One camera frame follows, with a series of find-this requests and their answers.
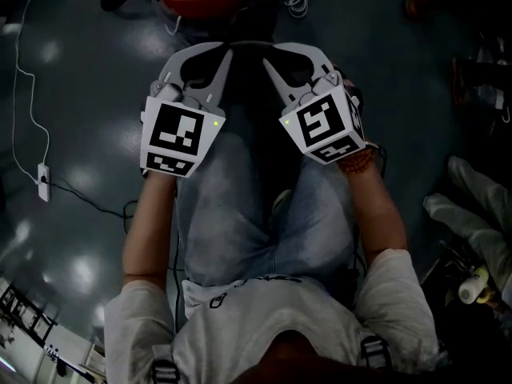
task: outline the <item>white cube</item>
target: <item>white cube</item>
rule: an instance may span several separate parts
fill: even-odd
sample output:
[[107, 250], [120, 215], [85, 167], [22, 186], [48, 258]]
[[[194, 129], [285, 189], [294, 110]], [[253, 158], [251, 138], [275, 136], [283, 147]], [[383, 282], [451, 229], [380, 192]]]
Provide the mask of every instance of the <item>white cube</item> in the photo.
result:
[[279, 119], [300, 151], [322, 164], [365, 148], [358, 108], [336, 86]]
[[179, 102], [148, 97], [141, 168], [188, 178], [206, 156], [225, 120]]

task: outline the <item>shiny floor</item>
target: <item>shiny floor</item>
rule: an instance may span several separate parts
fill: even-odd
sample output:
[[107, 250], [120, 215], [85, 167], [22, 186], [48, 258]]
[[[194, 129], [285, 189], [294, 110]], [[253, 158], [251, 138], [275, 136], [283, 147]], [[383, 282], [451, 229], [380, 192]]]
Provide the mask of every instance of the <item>shiny floor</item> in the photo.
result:
[[[446, 157], [463, 153], [467, 142], [450, 102], [450, 59], [471, 54], [474, 44], [467, 25], [449, 14], [408, 23], [402, 1], [310, 0], [303, 20], [282, 10], [274, 37], [320, 47], [362, 89], [366, 133], [387, 148], [386, 184], [421, 276], [438, 255], [439, 232], [422, 212], [422, 198], [443, 175]], [[20, 47], [22, 67], [38, 78], [34, 115], [51, 132], [52, 180], [121, 211], [142, 186], [141, 103], [175, 41], [144, 0], [129, 1], [121, 14], [103, 12], [99, 0], [33, 0]], [[121, 287], [122, 220], [60, 190], [52, 190], [48, 203], [38, 198], [11, 155], [12, 33], [0, 36], [0, 76], [0, 175], [7, 195], [0, 270], [88, 338]], [[46, 137], [30, 124], [29, 103], [30, 80], [21, 76], [16, 151], [35, 174]], [[169, 285], [172, 299], [172, 274]]]

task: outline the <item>bracelet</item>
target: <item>bracelet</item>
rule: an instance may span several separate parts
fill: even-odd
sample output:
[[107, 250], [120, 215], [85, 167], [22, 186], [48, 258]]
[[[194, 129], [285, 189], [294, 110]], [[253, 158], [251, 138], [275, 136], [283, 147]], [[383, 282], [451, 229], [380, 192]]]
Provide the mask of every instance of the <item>bracelet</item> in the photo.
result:
[[376, 156], [376, 149], [368, 146], [364, 150], [340, 159], [338, 167], [344, 174], [360, 174], [370, 168], [375, 162]]

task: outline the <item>white cloth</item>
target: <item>white cloth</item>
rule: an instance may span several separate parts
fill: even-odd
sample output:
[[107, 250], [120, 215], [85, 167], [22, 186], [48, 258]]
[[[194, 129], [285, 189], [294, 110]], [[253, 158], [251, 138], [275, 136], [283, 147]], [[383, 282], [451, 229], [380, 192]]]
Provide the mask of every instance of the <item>white cloth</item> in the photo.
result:
[[107, 306], [109, 384], [151, 382], [152, 348], [166, 343], [180, 382], [228, 383], [286, 330], [304, 335], [321, 356], [351, 365], [358, 364], [362, 336], [373, 332], [388, 341], [396, 370], [434, 367], [434, 320], [404, 250], [375, 259], [355, 314], [304, 278], [265, 276], [213, 289], [187, 282], [184, 288], [190, 320], [176, 336], [166, 296], [150, 283], [127, 284]]
[[512, 307], [512, 273], [509, 276], [509, 280], [505, 284], [505, 288], [502, 292], [502, 300]]

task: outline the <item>bottle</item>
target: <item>bottle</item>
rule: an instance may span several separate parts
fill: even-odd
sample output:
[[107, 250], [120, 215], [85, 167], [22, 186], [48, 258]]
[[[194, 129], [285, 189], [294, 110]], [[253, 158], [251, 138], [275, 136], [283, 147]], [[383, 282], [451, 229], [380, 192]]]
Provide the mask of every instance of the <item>bottle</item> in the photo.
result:
[[489, 280], [489, 272], [485, 266], [475, 269], [472, 275], [458, 288], [458, 297], [465, 304], [471, 304], [483, 292]]

